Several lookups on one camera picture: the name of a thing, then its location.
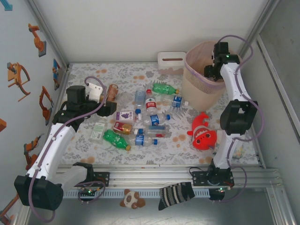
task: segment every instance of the cable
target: cable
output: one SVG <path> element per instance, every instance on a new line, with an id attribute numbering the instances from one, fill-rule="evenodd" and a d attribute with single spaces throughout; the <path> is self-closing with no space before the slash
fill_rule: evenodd
<path id="1" fill-rule="evenodd" d="M 204 170 L 203 169 L 200 169 L 199 167 L 197 167 L 197 166 L 192 166 L 192 167 L 190 167 L 189 168 L 189 170 L 188 170 L 188 172 L 189 172 L 189 174 L 193 177 L 193 175 L 192 175 L 192 173 L 191 173 L 191 169 L 198 169 L 198 170 L 201 170 L 201 171 L 203 171 L 204 172 Z"/>
<path id="2" fill-rule="evenodd" d="M 96 78 L 96 77 L 94 77 L 94 76 L 88 76 L 88 77 L 86 77 L 86 78 L 84 79 L 84 83 L 88 86 L 89 84 L 88 84 L 86 81 L 87 81 L 88 79 L 90 79 L 90 78 L 93 78 L 93 79 L 95 79 L 96 81 L 98 81 L 98 82 L 100 83 L 101 87 L 103 88 L 103 95 L 104 95 L 103 99 L 106 99 L 106 87 L 102 84 L 102 82 L 101 82 L 98 78 Z M 101 104 L 100 104 L 96 109 L 94 109 L 93 111 L 88 112 L 88 113 L 86 113 L 86 114 L 84 114 L 84 115 L 81 115 L 81 116 L 77 116 L 77 117 L 72 118 L 72 119 L 68 120 L 67 122 L 65 122 L 65 123 L 64 123 L 64 124 L 63 124 L 56 132 L 55 132 L 55 134 L 53 135 L 53 138 L 52 138 L 52 139 L 50 140 L 50 142 L 48 143 L 48 145 L 47 145 L 47 147 L 46 147 L 46 149 L 45 149 L 45 151 L 44 151 L 44 153 L 43 153 L 43 155 L 42 155 L 42 157 L 41 157 L 41 159 L 40 159 L 40 161 L 39 161 L 39 163 L 38 163 L 37 166 L 38 166 L 39 168 L 41 167 L 42 162 L 43 162 L 44 158 L 46 157 L 46 154 L 47 154 L 48 150 L 50 149 L 50 147 L 51 147 L 51 145 L 52 145 L 52 143 L 53 143 L 53 140 L 56 138 L 56 136 L 59 134 L 59 132 L 60 132 L 66 125 L 68 125 L 69 123 L 71 123 L 71 122 L 73 122 L 73 121 L 75 121 L 75 120 L 77 120 L 77 119 L 81 119 L 81 118 L 84 118 L 84 117 L 87 117 L 87 116 L 89 116 L 89 115 L 94 114 L 95 112 L 97 112 L 97 111 L 103 106 L 103 104 L 104 104 L 104 100 L 102 100 Z M 45 219 L 45 218 L 43 218 L 42 216 L 40 216 L 40 215 L 38 214 L 38 212 L 36 211 L 35 207 L 33 206 L 33 202 L 32 202 L 32 188 L 33 188 L 34 180 L 35 180 L 36 177 L 37 177 L 38 171 L 39 171 L 38 169 L 35 170 L 35 172 L 34 172 L 34 174 L 33 174 L 33 176 L 32 176 L 30 185 L 29 185 L 29 191 L 28 191 L 29 206 L 30 206 L 30 209 L 32 210 L 32 212 L 36 215 L 36 217 L 37 217 L 38 219 L 40 219 L 40 220 L 41 220 L 42 222 L 44 222 L 44 223 L 50 223 L 51 221 L 54 220 L 54 217 L 55 217 L 55 211 L 53 211 L 52 217 L 51 217 L 50 219 Z"/>
<path id="3" fill-rule="evenodd" d="M 97 197 L 93 198 L 91 201 L 88 201 L 87 204 L 92 203 L 92 202 L 98 200 L 98 198 L 101 197 L 101 195 L 102 195 L 102 194 L 104 193 L 104 191 L 105 191 L 105 183 L 103 183 L 103 182 L 101 182 L 101 181 L 91 181 L 91 182 L 80 183 L 80 184 L 77 184 L 77 185 L 75 186 L 75 187 L 78 187 L 78 186 L 81 186 L 81 185 L 88 185 L 88 184 L 89 184 L 89 185 L 92 185 L 92 184 L 95 184 L 95 183 L 102 184 L 103 190 L 102 190 L 102 192 L 101 192 Z M 79 191 L 79 192 L 78 192 L 78 200 L 81 201 L 81 202 L 83 202 L 83 200 L 80 198 L 80 194 L 81 194 L 82 192 L 84 192 L 84 191 Z"/>
<path id="4" fill-rule="evenodd" d="M 258 112 L 259 112 L 259 114 L 261 116 L 262 126 L 261 126 L 259 132 L 254 137 L 252 137 L 250 139 L 241 139 L 239 137 L 233 138 L 233 140 L 232 140 L 232 142 L 231 142 L 231 144 L 229 146 L 229 150 L 228 150 L 227 157 L 226 157 L 227 164 L 228 164 L 229 168 L 231 168 L 231 169 L 237 169 L 237 168 L 239 168 L 239 169 L 241 169 L 244 172 L 244 174 L 245 174 L 245 183 L 244 183 L 244 186 L 243 186 L 242 190 L 236 196 L 234 196 L 234 197 L 232 197 L 230 199 L 227 199 L 227 200 L 220 201 L 222 203 L 230 202 L 230 201 L 238 198 L 244 192 L 244 190 L 245 190 L 245 188 L 247 186 L 248 177 L 247 177 L 246 170 L 242 166 L 232 166 L 230 164 L 230 161 L 229 161 L 230 152 L 232 151 L 232 148 L 233 148 L 235 140 L 239 140 L 239 141 L 242 141 L 242 142 L 250 142 L 250 141 L 258 138 L 262 134 L 263 129 L 264 129 L 264 115 L 263 115 L 263 112 L 262 112 L 261 108 L 254 101 L 252 101 L 250 98 L 248 98 L 246 95 L 243 94 L 242 89 L 241 89 L 240 84 L 239 84 L 239 80 L 238 80 L 238 71 L 253 56 L 253 48 L 252 48 L 251 44 L 246 39 L 244 39 L 242 37 L 239 37 L 239 36 L 236 36 L 236 35 L 226 35 L 226 36 L 220 38 L 219 41 L 218 41 L 218 43 L 221 40 L 223 40 L 224 38 L 227 38 L 227 37 L 233 37 L 233 38 L 237 38 L 239 40 L 242 40 L 244 43 L 246 43 L 249 46 L 249 48 L 251 50 L 250 55 L 244 61 L 242 61 L 239 64 L 239 66 L 236 68 L 236 70 L 234 72 L 234 78 L 235 78 L 235 82 L 237 84 L 237 87 L 238 87 L 239 92 L 242 95 L 242 97 L 244 97 L 247 101 L 249 101 L 258 110 Z"/>

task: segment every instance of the blue label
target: blue label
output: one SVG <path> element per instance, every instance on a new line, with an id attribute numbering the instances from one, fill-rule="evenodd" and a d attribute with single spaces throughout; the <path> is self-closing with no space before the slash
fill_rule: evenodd
<path id="1" fill-rule="evenodd" d="M 174 96 L 172 106 L 179 108 L 180 104 L 181 104 L 181 100 L 182 100 L 182 97 Z"/>
<path id="2" fill-rule="evenodd" d="M 137 135 L 135 138 L 135 145 L 144 145 L 144 135 Z"/>
<path id="3" fill-rule="evenodd" d="M 159 119 L 157 115 L 150 116 L 150 118 L 151 118 L 152 126 L 156 126 L 159 124 Z"/>

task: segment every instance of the red label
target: red label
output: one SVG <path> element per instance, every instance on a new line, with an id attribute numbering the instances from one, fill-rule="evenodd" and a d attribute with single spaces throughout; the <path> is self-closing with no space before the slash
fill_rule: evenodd
<path id="1" fill-rule="evenodd" d="M 156 134 L 155 137 L 164 137 L 164 134 Z"/>
<path id="2" fill-rule="evenodd" d="M 113 126 L 113 129 L 116 131 L 123 131 L 123 125 L 124 123 L 116 122 Z"/>
<path id="3" fill-rule="evenodd" d="M 156 102 L 147 102 L 146 103 L 146 108 L 148 109 L 149 107 L 155 107 L 156 108 Z"/>

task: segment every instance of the water bottle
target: water bottle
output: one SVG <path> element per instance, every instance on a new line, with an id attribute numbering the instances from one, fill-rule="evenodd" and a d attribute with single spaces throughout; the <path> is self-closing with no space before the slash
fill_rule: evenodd
<path id="1" fill-rule="evenodd" d="M 154 92 L 157 92 L 157 93 L 160 93 L 160 94 L 168 94 L 168 95 L 179 93 L 178 89 L 175 89 L 171 85 L 164 84 L 164 83 L 154 83 L 152 90 Z"/>
<path id="2" fill-rule="evenodd" d="M 169 131 L 170 128 L 159 125 L 159 126 L 147 126 L 145 129 L 139 129 L 139 135 L 147 135 L 149 137 L 171 137 L 172 132 Z"/>
<path id="3" fill-rule="evenodd" d="M 184 100 L 184 98 L 182 98 L 180 96 L 172 96 L 172 95 L 163 95 L 161 97 L 161 102 L 163 104 L 171 105 L 175 108 L 179 108 L 179 107 L 188 105 L 188 101 Z"/>
<path id="4" fill-rule="evenodd" d="M 135 92 L 135 108 L 141 108 L 145 104 L 145 88 L 137 88 Z"/>
<path id="5" fill-rule="evenodd" d="M 131 145 L 149 147 L 152 144 L 157 145 L 158 140 L 144 135 L 128 135 L 128 142 Z"/>
<path id="6" fill-rule="evenodd" d="M 152 91 L 147 89 L 146 100 L 145 100 L 146 110 L 148 115 L 157 114 L 158 109 L 156 108 L 156 100 L 152 95 Z"/>
<path id="7" fill-rule="evenodd" d="M 163 113 L 158 113 L 152 116 L 144 115 L 142 116 L 142 122 L 144 125 L 157 126 L 158 124 L 164 123 L 166 120 L 170 120 L 169 114 L 165 115 Z"/>

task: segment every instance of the bottle cap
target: bottle cap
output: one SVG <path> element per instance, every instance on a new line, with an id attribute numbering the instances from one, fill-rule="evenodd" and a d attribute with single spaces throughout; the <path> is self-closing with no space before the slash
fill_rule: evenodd
<path id="1" fill-rule="evenodd" d="M 126 150 L 126 151 L 130 151 L 130 150 L 131 150 L 131 146 L 130 146 L 130 145 L 127 145 L 126 148 L 125 148 L 125 150 Z"/>

